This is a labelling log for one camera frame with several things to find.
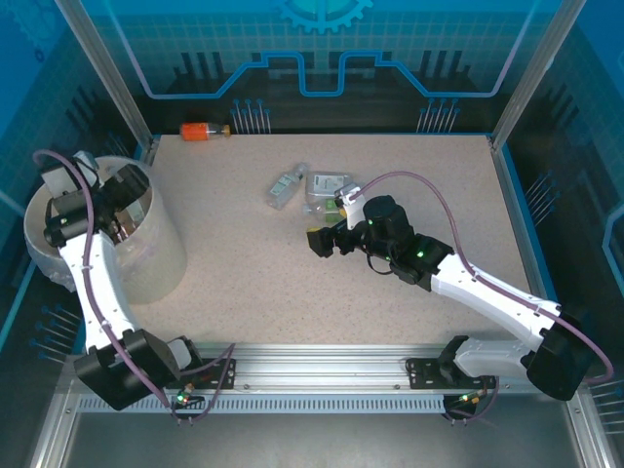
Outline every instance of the transparent bin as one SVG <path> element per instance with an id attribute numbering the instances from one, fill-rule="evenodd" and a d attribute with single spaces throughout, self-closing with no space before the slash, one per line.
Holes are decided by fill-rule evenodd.
<path id="1" fill-rule="evenodd" d="M 186 271 L 186 252 L 176 228 L 165 211 L 163 198 L 148 166 L 128 158 L 97 158 L 102 182 L 126 164 L 139 166 L 149 177 L 151 200 L 147 200 L 145 218 L 126 240 L 117 244 L 117 264 L 122 285 L 131 304 L 154 302 L 173 291 Z M 42 273 L 55 283 L 75 291 L 71 273 L 59 251 L 46 242 L 45 210 L 50 192 L 43 185 L 30 200 L 23 228 L 28 253 Z"/>
<path id="2" fill-rule="evenodd" d="M 305 200 L 313 205 L 321 200 L 333 198 L 336 190 L 353 182 L 353 176 L 348 173 L 329 173 L 315 171 L 308 173 L 305 182 Z"/>

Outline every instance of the white bucket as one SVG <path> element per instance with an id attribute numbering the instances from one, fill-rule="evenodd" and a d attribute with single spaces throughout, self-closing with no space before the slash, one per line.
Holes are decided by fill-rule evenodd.
<path id="1" fill-rule="evenodd" d="M 145 219 L 126 240 L 117 244 L 117 264 L 122 285 L 131 304 L 147 304 L 173 291 L 186 271 L 186 253 L 172 224 L 163 198 L 154 185 L 148 166 L 128 158 L 97 158 L 102 182 L 126 164 L 139 166 L 149 177 L 152 197 Z M 45 210 L 51 195 L 43 185 L 30 200 L 23 221 L 28 253 L 39 269 L 55 283 L 75 291 L 69 268 L 59 251 L 44 238 Z"/>

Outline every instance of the black mounting bracket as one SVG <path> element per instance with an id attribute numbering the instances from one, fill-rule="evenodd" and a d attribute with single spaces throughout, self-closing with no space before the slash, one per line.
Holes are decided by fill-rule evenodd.
<path id="1" fill-rule="evenodd" d="M 216 358 L 202 358 L 202 364 L 200 366 L 203 366 L 204 364 L 207 364 L 214 359 Z M 195 390 L 215 390 L 218 385 L 218 381 L 221 378 L 221 374 L 223 373 L 225 361 L 225 359 L 222 359 L 211 368 L 196 375 L 184 375 L 179 380 L 168 384 L 167 389 L 179 390 L 181 388 L 184 388 L 186 384 L 192 383 L 195 387 Z M 235 359 L 230 359 L 230 365 L 226 372 L 227 374 L 223 379 L 221 390 L 232 390 L 234 388 L 234 380 L 236 379 Z"/>
<path id="2" fill-rule="evenodd" d="M 438 359 L 407 359 L 406 371 L 411 390 L 480 390 L 484 386 L 493 389 L 496 385 L 495 378 L 490 375 L 477 378 L 461 375 L 449 381 L 442 375 Z"/>

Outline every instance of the cable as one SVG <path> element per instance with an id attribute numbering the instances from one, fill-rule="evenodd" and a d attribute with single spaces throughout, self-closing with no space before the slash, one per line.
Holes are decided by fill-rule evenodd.
<path id="1" fill-rule="evenodd" d="M 472 421 L 478 421 L 479 419 L 481 419 L 482 417 L 484 417 L 488 411 L 491 410 L 491 408 L 494 406 L 494 402 L 496 401 L 496 398 L 498 398 L 498 392 L 500 390 L 500 380 L 498 379 L 498 377 L 494 378 L 496 383 L 494 384 L 494 389 L 491 392 L 491 397 L 489 398 L 489 401 L 486 404 L 486 407 L 483 408 L 478 414 L 470 414 L 469 412 L 466 411 L 462 411 L 461 409 L 451 409 L 449 412 L 454 412 L 455 414 L 459 414 L 461 416 L 466 417 L 465 421 L 466 422 L 472 422 Z"/>
<path id="2" fill-rule="evenodd" d="M 377 275 L 391 275 L 393 273 L 392 270 L 388 270 L 388 271 L 379 271 L 379 270 L 375 270 L 374 266 L 372 266 L 372 262 L 371 262 L 371 256 L 367 253 L 367 263 L 369 264 L 369 268 L 374 271 Z"/>
<path id="3" fill-rule="evenodd" d="M 48 222 L 50 222 L 51 217 L 52 217 L 52 198 L 48 200 L 48 203 L 46 204 L 46 212 L 44 214 L 44 220 L 46 221 L 46 226 L 48 225 Z"/>
<path id="4" fill-rule="evenodd" d="M 204 419 L 208 415 L 208 413 L 211 412 L 211 410 L 215 407 L 216 400 L 218 399 L 218 396 L 221 393 L 221 390 L 223 387 L 223 381 L 225 380 L 225 376 L 227 375 L 229 367 L 230 367 L 230 361 L 232 360 L 233 352 L 234 352 L 234 343 L 230 344 L 227 347 L 227 349 L 223 351 L 223 353 L 221 353 L 221 355 L 218 358 L 216 358 L 213 361 L 210 361 L 209 363 L 207 363 L 204 366 L 201 366 L 200 368 L 195 369 L 194 372 L 192 372 L 192 373 L 196 373 L 197 371 L 199 371 L 199 369 L 205 370 L 208 367 L 213 366 L 214 364 L 219 362 L 221 359 L 223 359 L 223 357 L 227 354 L 225 365 L 223 366 L 223 371 L 221 372 L 221 377 L 218 380 L 218 384 L 216 385 L 216 389 L 214 390 L 214 394 L 213 394 L 213 397 L 211 398 L 211 401 L 206 405 L 204 410 L 200 412 L 196 417 L 189 416 L 186 419 L 190 425 L 193 425 L 194 422 L 201 421 L 202 419 Z M 180 424 L 180 422 L 184 420 L 183 418 L 177 415 L 175 407 L 172 407 L 172 416 L 177 419 L 177 424 Z"/>
<path id="5" fill-rule="evenodd" d="M 466 271 L 470 273 L 473 279 L 487 286 L 488 288 L 495 291 L 496 293 L 502 294 L 508 299 L 518 302 L 519 304 L 532 310 L 533 312 L 537 314 L 542 314 L 543 316 L 549 318 L 556 324 L 560 325 L 561 327 L 564 327 L 566 330 L 568 330 L 570 333 L 572 333 L 574 336 L 580 339 L 587 347 L 589 347 L 603 362 L 604 367 L 605 367 L 605 374 L 602 376 L 598 376 L 598 377 L 585 378 L 584 381 L 586 383 L 590 383 L 590 384 L 603 383 L 613 378 L 614 369 L 613 369 L 613 364 L 611 363 L 610 359 L 603 352 L 603 350 L 596 343 L 594 343 L 594 341 L 592 341 L 586 334 L 584 334 L 582 331 L 578 330 L 573 325 L 566 322 L 564 319 L 558 317 L 557 315 L 547 310 L 541 309 L 539 304 L 534 304 L 524 299 L 523 297 L 516 296 L 512 292 L 505 291 L 504 289 L 502 289 L 495 283 L 492 283 L 491 281 L 488 281 L 483 276 L 477 274 L 477 272 L 474 270 L 474 268 L 468 261 L 468 258 L 466 257 L 461 247 L 461 242 L 459 240 L 459 232 L 457 231 L 457 224 L 455 223 L 455 219 L 452 213 L 450 212 L 449 204 L 443 197 L 442 193 L 440 193 L 440 190 L 438 190 L 436 186 L 433 183 L 431 183 L 427 178 L 423 177 L 420 174 L 411 173 L 409 171 L 396 171 L 392 173 L 387 173 L 384 175 L 380 175 L 379 177 L 367 183 L 358 193 L 351 195 L 351 197 L 349 197 L 349 200 L 352 201 L 358 197 L 361 197 L 367 191 L 369 191 L 374 185 L 377 185 L 382 180 L 389 178 L 389 177 L 395 177 L 395 176 L 407 176 L 407 177 L 415 178 L 416 180 L 419 180 L 425 185 L 427 185 L 427 187 L 431 189 L 431 191 L 436 195 L 436 197 L 438 197 L 438 200 L 440 201 L 440 203 L 445 209 L 445 212 L 447 213 L 448 222 L 450 223 L 450 230 L 452 231 L 452 237 L 455 242 L 456 249 L 457 249 L 457 254 L 459 255 L 459 258 L 461 259 L 461 263 L 464 265 L 464 268 L 466 268 Z"/>

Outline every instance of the small bottle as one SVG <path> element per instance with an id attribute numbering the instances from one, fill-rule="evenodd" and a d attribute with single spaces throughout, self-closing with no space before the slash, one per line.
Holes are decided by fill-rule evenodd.
<path id="1" fill-rule="evenodd" d="M 214 137 L 229 137 L 230 126 L 209 124 L 208 122 L 187 123 L 179 127 L 179 134 L 184 141 L 205 141 Z"/>
<path id="2" fill-rule="evenodd" d="M 293 197 L 307 173 L 308 167 L 300 163 L 289 173 L 282 174 L 267 193 L 266 203 L 276 210 L 281 210 Z"/>
<path id="3" fill-rule="evenodd" d="M 306 203 L 303 205 L 303 212 L 306 215 L 313 215 L 317 220 L 331 226 L 346 218 L 346 212 L 336 205 L 333 198 L 316 203 Z"/>

